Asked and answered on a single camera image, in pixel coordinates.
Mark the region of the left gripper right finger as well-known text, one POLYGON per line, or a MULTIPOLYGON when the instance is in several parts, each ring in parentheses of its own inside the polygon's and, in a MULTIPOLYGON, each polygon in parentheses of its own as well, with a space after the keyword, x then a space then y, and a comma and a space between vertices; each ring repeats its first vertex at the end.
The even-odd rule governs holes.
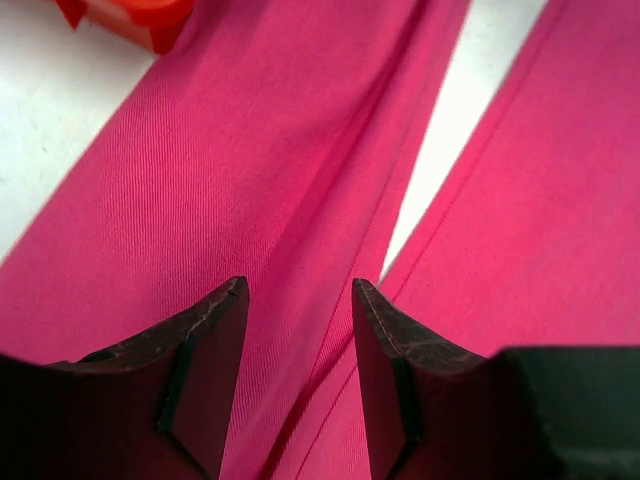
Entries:
POLYGON ((635 479, 639 351, 517 347, 472 353, 352 285, 375 479, 635 479))

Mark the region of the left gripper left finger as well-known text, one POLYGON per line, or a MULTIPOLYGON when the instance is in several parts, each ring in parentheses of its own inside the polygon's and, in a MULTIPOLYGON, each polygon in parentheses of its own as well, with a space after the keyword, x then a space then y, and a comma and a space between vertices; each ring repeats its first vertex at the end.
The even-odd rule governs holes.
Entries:
POLYGON ((249 307, 227 280, 78 362, 1 360, 5 479, 215 479, 249 307))

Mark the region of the pink trousers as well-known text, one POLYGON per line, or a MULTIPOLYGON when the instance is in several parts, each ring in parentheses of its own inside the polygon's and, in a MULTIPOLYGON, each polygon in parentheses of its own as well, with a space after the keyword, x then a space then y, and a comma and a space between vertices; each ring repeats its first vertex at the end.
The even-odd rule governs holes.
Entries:
POLYGON ((639 5, 551 1, 390 267, 468 5, 201 1, 1 269, 1 360, 75 363, 248 282, 215 479, 375 479, 364 279, 482 357, 639 351, 639 5))

